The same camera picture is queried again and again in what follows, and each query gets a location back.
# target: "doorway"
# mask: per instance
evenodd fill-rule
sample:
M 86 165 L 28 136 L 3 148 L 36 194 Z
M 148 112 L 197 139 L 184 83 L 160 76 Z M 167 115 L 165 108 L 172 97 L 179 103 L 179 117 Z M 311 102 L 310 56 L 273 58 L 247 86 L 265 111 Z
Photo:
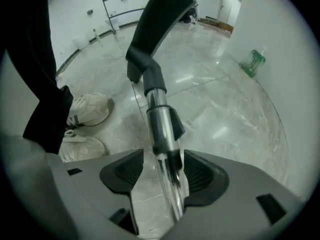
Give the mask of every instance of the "doorway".
M 228 23 L 230 12 L 232 7 L 232 1 L 231 0 L 222 0 L 221 8 L 220 8 L 220 14 L 218 17 L 218 20 L 223 23 Z

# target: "person's leg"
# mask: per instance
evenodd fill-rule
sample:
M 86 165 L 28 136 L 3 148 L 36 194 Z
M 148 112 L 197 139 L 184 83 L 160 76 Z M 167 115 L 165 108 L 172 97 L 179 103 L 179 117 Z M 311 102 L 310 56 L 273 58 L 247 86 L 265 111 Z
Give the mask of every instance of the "person's leg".
M 51 45 L 48 0 L 15 0 L 8 13 L 9 56 L 22 79 L 39 99 L 23 137 L 58 154 L 73 96 L 57 88 Z

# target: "metal pole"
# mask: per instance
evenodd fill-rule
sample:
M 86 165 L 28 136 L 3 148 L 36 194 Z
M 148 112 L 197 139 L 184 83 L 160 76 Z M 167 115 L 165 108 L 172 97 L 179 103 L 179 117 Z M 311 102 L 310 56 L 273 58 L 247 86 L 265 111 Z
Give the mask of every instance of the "metal pole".
M 182 161 L 179 141 L 175 140 L 167 97 L 155 88 L 147 93 L 147 119 L 157 170 L 171 218 L 177 223 L 184 213 L 184 191 L 181 182 Z

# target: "marble floor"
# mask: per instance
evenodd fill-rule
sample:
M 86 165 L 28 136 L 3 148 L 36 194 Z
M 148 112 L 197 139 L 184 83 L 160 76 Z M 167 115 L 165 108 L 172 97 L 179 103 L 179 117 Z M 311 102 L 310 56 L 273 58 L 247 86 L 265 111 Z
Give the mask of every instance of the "marble floor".
M 59 85 L 68 85 L 75 97 L 100 92 L 114 99 L 107 121 L 76 131 L 100 139 L 110 154 L 144 149 L 133 209 L 139 237 L 157 239 L 172 223 L 149 142 L 143 83 L 132 84 L 126 75 L 125 54 L 135 28 L 121 29 L 82 50 Z M 228 40 L 210 26 L 178 23 L 154 56 L 168 102 L 186 129 L 181 148 L 254 165 L 288 186 L 288 147 L 277 111 L 261 86 L 224 52 Z

